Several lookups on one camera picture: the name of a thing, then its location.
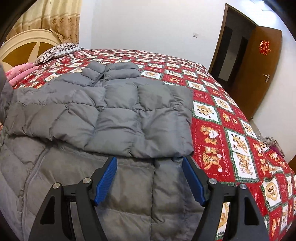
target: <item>pink pillow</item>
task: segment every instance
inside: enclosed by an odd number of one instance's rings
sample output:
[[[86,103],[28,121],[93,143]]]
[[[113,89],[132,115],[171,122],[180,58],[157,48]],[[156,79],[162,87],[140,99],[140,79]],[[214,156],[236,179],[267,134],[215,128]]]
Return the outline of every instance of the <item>pink pillow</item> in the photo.
[[[17,65],[5,73],[6,78],[8,81],[10,81],[14,77],[16,77],[18,74],[20,74],[20,73],[22,73],[34,66],[35,66],[34,63],[26,63],[26,64]]]
[[[11,79],[8,82],[10,83],[10,85],[12,87],[15,87],[20,81],[23,80],[23,78],[25,78],[26,76],[28,76],[30,73],[32,73],[36,69],[38,69],[37,66],[34,66],[33,68],[27,69],[26,71],[20,73],[19,75],[17,75],[16,77],[14,77],[13,79]]]

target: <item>patterned blanket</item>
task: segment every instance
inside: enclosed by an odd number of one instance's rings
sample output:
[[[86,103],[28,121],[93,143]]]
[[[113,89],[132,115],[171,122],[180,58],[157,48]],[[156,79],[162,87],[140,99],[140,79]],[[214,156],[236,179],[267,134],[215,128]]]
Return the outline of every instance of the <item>patterned blanket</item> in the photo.
[[[296,214],[296,175],[258,141],[244,114],[201,64],[135,50],[82,50],[40,65],[19,87],[39,88],[63,74],[80,72],[91,61],[133,62],[141,75],[193,90],[194,159],[209,177],[228,185],[246,183],[264,217],[270,240],[280,240]],[[229,203],[224,203],[216,239],[223,237]]]

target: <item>silver bolt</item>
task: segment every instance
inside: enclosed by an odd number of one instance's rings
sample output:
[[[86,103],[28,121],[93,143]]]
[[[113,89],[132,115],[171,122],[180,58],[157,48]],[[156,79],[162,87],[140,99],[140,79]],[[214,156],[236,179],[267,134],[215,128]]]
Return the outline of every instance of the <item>silver bolt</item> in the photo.
[[[244,183],[241,183],[241,184],[239,185],[239,187],[240,187],[241,189],[243,189],[243,190],[247,189],[247,185],[244,184]]]
[[[58,188],[60,187],[60,184],[59,184],[59,183],[54,183],[54,184],[52,185],[52,187],[53,187],[54,189],[58,189]]]
[[[217,180],[214,179],[214,178],[210,178],[209,179],[209,182],[210,182],[210,184],[216,184],[217,183]]]
[[[89,177],[86,177],[82,181],[83,181],[83,183],[88,184],[91,182],[91,179]]]

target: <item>curtain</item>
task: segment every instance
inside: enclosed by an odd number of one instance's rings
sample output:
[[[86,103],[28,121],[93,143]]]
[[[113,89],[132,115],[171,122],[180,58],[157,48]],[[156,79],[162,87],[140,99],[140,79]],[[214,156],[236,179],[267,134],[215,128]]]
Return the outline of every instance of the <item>curtain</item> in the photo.
[[[47,29],[62,43],[79,43],[82,0],[38,0],[16,22],[6,40],[29,29]]]

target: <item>curved wooden headboard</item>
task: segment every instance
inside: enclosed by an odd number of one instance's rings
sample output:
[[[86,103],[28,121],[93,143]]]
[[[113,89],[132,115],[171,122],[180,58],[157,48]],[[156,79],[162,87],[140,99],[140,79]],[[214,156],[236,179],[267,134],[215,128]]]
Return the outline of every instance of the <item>curved wooden headboard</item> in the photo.
[[[34,62],[39,55],[59,44],[60,39],[49,30],[27,30],[13,36],[2,45],[0,62],[7,72],[19,64]]]

